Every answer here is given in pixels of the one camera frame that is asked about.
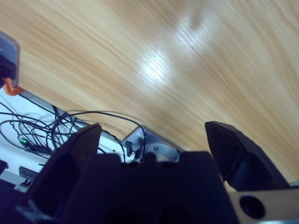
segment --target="metal bracket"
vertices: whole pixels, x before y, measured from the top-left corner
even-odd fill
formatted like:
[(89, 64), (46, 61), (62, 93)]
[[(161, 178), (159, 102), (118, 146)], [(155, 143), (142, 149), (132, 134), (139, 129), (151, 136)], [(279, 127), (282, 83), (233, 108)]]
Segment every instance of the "metal bracket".
[[(146, 137), (145, 153), (154, 153), (157, 161), (170, 161), (178, 162), (180, 153), (183, 150), (176, 145), (172, 144), (165, 138), (161, 137), (152, 130), (143, 127)], [(132, 150), (135, 152), (135, 161), (140, 161), (143, 153), (144, 135), (141, 128), (136, 128), (132, 131), (122, 142), (126, 146), (126, 142), (132, 143)]]

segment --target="green led light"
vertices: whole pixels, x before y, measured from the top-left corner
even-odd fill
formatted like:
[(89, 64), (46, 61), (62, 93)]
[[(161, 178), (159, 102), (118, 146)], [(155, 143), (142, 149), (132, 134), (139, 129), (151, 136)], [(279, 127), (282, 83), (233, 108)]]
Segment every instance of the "green led light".
[(22, 144), (26, 144), (26, 143), (27, 143), (27, 140), (26, 140), (26, 139), (21, 139), (21, 143), (22, 143)]

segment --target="wood grain surface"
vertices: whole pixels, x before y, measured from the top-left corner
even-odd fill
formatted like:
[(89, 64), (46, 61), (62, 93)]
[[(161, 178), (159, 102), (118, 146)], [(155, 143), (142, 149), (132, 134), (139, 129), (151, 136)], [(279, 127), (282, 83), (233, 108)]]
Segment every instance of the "wood grain surface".
[(299, 1), (0, 0), (0, 30), (20, 86), (53, 105), (188, 151), (208, 150), (206, 121), (232, 124), (299, 180)]

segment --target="silver metal plate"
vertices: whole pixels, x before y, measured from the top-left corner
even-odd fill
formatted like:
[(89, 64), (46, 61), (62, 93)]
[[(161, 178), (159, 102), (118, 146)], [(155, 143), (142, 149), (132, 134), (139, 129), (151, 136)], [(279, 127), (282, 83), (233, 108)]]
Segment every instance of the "silver metal plate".
[[(178, 162), (180, 153), (183, 152), (181, 148), (154, 133), (152, 130), (146, 127), (143, 128), (145, 130), (146, 137), (145, 153), (154, 153), (157, 157), (157, 161)], [(132, 143), (132, 149), (134, 152), (143, 150), (144, 135), (142, 129), (138, 127), (131, 132), (122, 142), (124, 146), (126, 146), (126, 141), (130, 141)], [(135, 160), (140, 160), (141, 156), (142, 154), (136, 153)]]

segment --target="black connector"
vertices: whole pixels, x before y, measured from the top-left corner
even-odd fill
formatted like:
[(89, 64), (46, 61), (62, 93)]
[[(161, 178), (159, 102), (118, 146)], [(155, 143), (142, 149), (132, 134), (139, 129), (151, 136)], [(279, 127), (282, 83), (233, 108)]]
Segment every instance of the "black connector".
[(126, 141), (127, 147), (127, 156), (130, 157), (133, 154), (132, 143), (130, 141)]

